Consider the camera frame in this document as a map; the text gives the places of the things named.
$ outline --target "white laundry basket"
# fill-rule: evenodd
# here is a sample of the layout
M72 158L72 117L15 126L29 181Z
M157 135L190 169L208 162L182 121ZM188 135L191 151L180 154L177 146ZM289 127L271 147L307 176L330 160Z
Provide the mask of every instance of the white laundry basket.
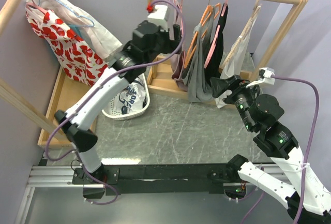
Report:
M145 92L146 92L146 105L145 107L143 107L141 110L137 111L137 112L133 112L133 113L129 113L129 114L122 114L121 112L118 112L118 111L115 111L114 110L114 99L113 98L108 104L107 106L102 110L102 113L113 119L113 120L116 120L116 121L123 121L123 120L127 120L127 119L131 119L131 118L134 118L134 117L137 117L137 116L140 116L142 115L143 113L145 113L146 109L148 108L149 106L149 103L151 101L150 97L149 97L149 92L148 92L148 87L147 87L147 82L146 82L146 79L145 79L145 75L142 74L142 78L143 78L143 82L144 82L144 89L145 89Z

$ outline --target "wooden shelf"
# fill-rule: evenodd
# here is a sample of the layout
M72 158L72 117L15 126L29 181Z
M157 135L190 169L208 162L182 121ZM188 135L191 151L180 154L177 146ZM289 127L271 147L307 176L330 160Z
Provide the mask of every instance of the wooden shelf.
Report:
M164 56L158 56L155 61L163 58ZM147 85L150 93L188 100L187 92L178 88L175 81L171 79L172 70L169 60L154 66L154 70L156 73L153 75L152 70L150 70L147 77ZM241 71L240 76L243 79L249 80L251 74L251 71ZM204 103L216 105L214 100Z
M52 121L56 126L58 123L54 119L54 114L57 110L67 110L71 106L77 103L82 96L89 90L89 86L74 81L68 78L62 68L59 69L54 90L51 96L50 104L47 108L46 117ZM91 130L95 131L96 121L91 126ZM38 145L45 147L49 134L45 130L41 130ZM72 147L70 141L67 139L58 140L53 138L50 144L50 148L62 148Z

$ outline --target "gray garment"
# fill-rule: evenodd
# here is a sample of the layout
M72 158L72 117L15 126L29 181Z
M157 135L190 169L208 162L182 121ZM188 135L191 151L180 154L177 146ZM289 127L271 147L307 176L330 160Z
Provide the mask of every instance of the gray garment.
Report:
M197 49L193 55L191 63L188 65L188 68L186 68L187 73L185 73L185 77L183 78L184 84L188 85L188 99L191 102L205 102L213 99L212 89L205 81L203 66L209 51L207 47L210 47L210 36L213 29L214 15L215 8L213 9L210 19L205 24L207 32L203 40L201 39L201 35L206 28L202 28L199 23L193 31L193 36L195 32L198 32Z

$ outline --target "gray marble table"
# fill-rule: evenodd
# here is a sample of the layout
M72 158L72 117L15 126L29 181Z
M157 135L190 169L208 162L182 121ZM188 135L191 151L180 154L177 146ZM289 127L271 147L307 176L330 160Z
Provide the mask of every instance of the gray marble table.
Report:
M254 66L247 54L244 70ZM254 144L234 109L151 94L146 112L134 119L98 117L97 152L104 164L226 163L236 154L253 162L270 162ZM53 150L58 157L64 150ZM70 154L48 165L69 165Z

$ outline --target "wooden clothes rack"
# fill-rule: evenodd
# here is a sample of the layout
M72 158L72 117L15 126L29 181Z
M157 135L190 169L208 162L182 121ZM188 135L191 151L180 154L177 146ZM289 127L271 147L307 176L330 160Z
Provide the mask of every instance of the wooden clothes rack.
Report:
M272 55L275 53L276 49L280 45L281 41L283 40L283 38L285 37L285 35L288 33L289 29L293 25L294 21L301 13L306 3L308 2L308 0L264 0L264 1L292 4L293 7L289 11L286 18L284 19L282 25L278 29L278 32L275 34L269 47L266 49L265 53L263 54L255 71L253 72L241 71L240 76L250 81L257 78L259 73L259 68L265 67L267 65L270 58L272 57ZM172 75L172 70L169 61L165 61L164 63L152 66L147 78L149 92L164 96L188 99L187 92L177 87L176 83L171 79L171 75Z
M298 17L303 7L308 0L265 0L278 3L293 4L292 9L283 21L280 29L263 55L258 67L263 67L267 64L270 57L273 55L286 33ZM16 11L21 0L7 0L3 8L0 11L0 35L8 25L12 15ZM187 99L186 92L181 92L175 83L171 80L169 74L170 65L167 63L159 64L151 68L151 72L148 76L149 90L152 93L179 97ZM242 72L245 77L252 79L256 78L258 71L255 70L252 75L251 72ZM64 72L60 69L54 89L51 96L50 104L47 110L46 116L39 112L32 104L30 104L23 96L17 93L12 87L5 81L0 79L0 97L6 100L8 103L17 108L26 117L32 120L38 127L42 128L42 132L38 141L41 146L45 145L45 141L48 134L55 129L55 122L53 115L57 109L68 109L77 102L88 90L88 86L70 80L65 76ZM71 146L70 142L66 139L63 132L59 131L54 140L51 142L50 147L62 147Z

